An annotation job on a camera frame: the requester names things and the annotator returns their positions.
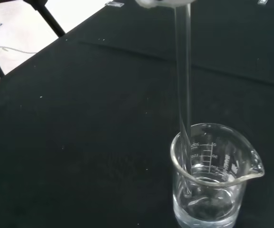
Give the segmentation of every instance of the beaker rim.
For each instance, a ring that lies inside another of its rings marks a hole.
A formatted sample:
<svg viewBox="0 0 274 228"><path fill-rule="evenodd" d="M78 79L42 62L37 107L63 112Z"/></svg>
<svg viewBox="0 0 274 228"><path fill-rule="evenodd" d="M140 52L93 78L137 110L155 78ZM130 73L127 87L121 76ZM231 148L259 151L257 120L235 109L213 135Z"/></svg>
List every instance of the beaker rim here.
<svg viewBox="0 0 274 228"><path fill-rule="evenodd" d="M194 124L191 127L195 127L195 126L199 126L199 125L211 125L211 126L216 126L219 127L222 130L226 130L229 131L231 134L235 135L236 137L238 137L240 140L242 140L246 146L250 149L250 151L253 151L253 153L255 153L258 157L258 153L256 152L256 150L253 148L253 146L251 145L251 143L242 135L240 134L238 131L232 129L231 127L222 125L222 124L216 124L216 123L198 123L198 124ZM247 181L249 179L253 179L253 178L258 178L258 177L262 177L265 174L264 171L264 167L262 165L261 168L261 172L259 173L250 173L247 174L245 176L242 177L238 177L236 179L234 179L233 181L225 181L225 182L207 182L204 180L200 180L197 179L195 177L193 177L191 174L189 174L188 172L186 172L179 164L176 155L175 155L175 145L177 143L178 138L180 137L180 133L178 133L175 138L173 139L172 143L171 143L171 150L170 150L170 155L171 155L171 160L172 163L174 165L174 167L176 168L176 171L179 172L181 175L183 175L185 178L189 179L192 182L195 182L197 184L200 185L205 185L205 186L209 186L209 187L217 187L217 188L226 188L226 187L230 187L230 186L234 186L237 184L240 184L244 181Z"/></svg>

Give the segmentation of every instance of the table surface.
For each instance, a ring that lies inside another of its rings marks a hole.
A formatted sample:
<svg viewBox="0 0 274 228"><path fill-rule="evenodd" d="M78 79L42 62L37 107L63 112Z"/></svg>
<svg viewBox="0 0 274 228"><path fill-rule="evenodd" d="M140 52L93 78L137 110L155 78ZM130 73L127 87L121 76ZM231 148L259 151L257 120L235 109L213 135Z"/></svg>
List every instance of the table surface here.
<svg viewBox="0 0 274 228"><path fill-rule="evenodd" d="M177 227L175 62L151 43L134 51L105 36L89 41L90 23L125 9L104 8L0 80L0 228ZM117 32L110 37L128 38ZM265 166L247 185L236 228L273 228L274 84L192 74L192 122L238 130Z"/></svg>

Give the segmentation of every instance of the clear liquid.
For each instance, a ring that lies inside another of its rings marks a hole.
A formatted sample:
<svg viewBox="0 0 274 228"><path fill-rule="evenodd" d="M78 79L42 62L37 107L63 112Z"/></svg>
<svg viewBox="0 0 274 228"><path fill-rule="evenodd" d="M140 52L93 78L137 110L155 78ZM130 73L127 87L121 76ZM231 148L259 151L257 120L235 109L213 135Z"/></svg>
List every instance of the clear liquid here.
<svg viewBox="0 0 274 228"><path fill-rule="evenodd" d="M174 212L179 225L182 228L232 228L238 215L238 210L231 216L220 221L203 221L190 216L177 203L173 195Z"/></svg>
<svg viewBox="0 0 274 228"><path fill-rule="evenodd" d="M207 177L198 176L197 178L209 182L222 181L221 178L210 173ZM173 194L174 212L182 228L232 228L234 226L239 211L235 199L240 192L240 186L213 189L200 187L191 182L184 184L181 181L177 189L177 194Z"/></svg>

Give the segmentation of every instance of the glass beaker bottom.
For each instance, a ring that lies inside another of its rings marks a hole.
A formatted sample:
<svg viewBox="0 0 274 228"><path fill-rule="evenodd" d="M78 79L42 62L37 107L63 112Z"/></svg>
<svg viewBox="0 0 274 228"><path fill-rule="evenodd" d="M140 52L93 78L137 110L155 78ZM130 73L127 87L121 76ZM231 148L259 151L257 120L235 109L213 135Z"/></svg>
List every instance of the glass beaker bottom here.
<svg viewBox="0 0 274 228"><path fill-rule="evenodd" d="M237 209L235 213L219 221L202 221L190 216L180 207L174 194L173 205L176 219L182 228L232 228L239 212L239 209Z"/></svg>

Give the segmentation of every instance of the glass beaker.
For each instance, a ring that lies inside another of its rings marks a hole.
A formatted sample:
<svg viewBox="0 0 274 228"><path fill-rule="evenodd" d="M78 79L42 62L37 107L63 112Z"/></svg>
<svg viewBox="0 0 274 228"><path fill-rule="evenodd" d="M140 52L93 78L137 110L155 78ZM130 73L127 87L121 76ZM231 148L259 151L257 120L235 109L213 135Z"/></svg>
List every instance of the glass beaker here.
<svg viewBox="0 0 274 228"><path fill-rule="evenodd" d="M264 175L259 155L239 132L215 123L191 126L188 141L184 145L179 133L171 144L178 223L183 228L232 228L246 180Z"/></svg>

